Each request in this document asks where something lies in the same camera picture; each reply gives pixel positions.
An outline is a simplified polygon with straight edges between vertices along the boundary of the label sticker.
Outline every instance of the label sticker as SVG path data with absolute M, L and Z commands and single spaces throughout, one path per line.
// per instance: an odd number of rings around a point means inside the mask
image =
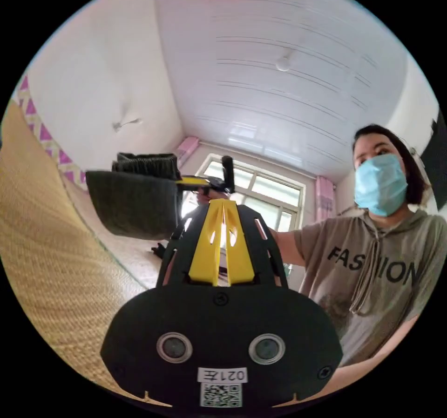
M 247 368 L 202 368 L 199 367 L 197 382 L 206 384 L 245 384 Z
M 201 407 L 242 407 L 242 384 L 202 383 Z

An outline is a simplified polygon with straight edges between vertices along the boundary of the qr code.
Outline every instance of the qr code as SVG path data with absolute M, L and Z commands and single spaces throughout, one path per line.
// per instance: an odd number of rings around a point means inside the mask
M 202 407 L 242 407 L 241 384 L 202 384 Z

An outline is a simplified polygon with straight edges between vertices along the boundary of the ceiling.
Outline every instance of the ceiling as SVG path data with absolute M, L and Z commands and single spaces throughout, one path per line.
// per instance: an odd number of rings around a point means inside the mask
M 400 99 L 407 52 L 352 0 L 156 0 L 156 11 L 184 129 L 204 141 L 337 183 L 354 131 L 386 125 Z

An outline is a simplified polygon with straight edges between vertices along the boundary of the blue surgical mask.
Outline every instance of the blue surgical mask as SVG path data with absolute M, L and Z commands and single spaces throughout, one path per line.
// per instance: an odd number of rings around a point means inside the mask
M 390 216 L 405 202 L 407 186 L 396 155 L 375 156 L 355 172 L 355 202 L 374 215 Z

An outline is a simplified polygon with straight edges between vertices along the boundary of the curtain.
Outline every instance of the curtain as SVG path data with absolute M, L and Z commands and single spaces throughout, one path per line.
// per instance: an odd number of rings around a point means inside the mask
M 177 147 L 174 154 L 177 156 L 177 167 L 180 169 L 188 160 L 191 154 L 199 146 L 199 139 L 197 137 L 186 137 L 183 142 Z
M 335 214 L 334 184 L 325 177 L 318 176 L 315 193 L 317 222 L 332 218 Z

